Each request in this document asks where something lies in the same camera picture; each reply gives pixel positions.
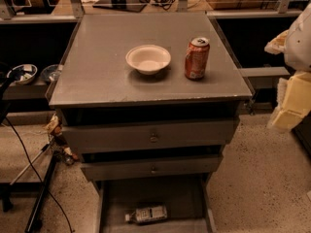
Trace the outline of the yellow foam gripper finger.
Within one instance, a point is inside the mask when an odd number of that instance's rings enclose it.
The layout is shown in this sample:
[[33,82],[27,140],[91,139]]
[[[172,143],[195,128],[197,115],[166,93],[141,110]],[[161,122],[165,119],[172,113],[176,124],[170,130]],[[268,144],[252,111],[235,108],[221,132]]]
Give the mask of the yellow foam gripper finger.
[[289,31],[285,30],[275,38],[273,38],[270,42],[266,44],[264,50],[271,54],[279,54],[285,51],[285,42],[288,36]]
[[311,112],[311,74],[297,71],[288,80],[280,78],[277,84],[277,106],[267,127],[289,132]]

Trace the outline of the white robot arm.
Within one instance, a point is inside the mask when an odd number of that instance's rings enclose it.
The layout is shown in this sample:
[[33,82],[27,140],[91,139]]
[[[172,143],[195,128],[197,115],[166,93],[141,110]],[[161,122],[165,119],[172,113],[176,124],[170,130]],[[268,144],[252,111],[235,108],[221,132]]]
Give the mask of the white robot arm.
[[268,42],[264,50],[282,53],[285,64],[294,69],[288,80],[279,79],[277,106],[268,122],[271,129],[291,131],[311,112],[311,4],[288,30]]

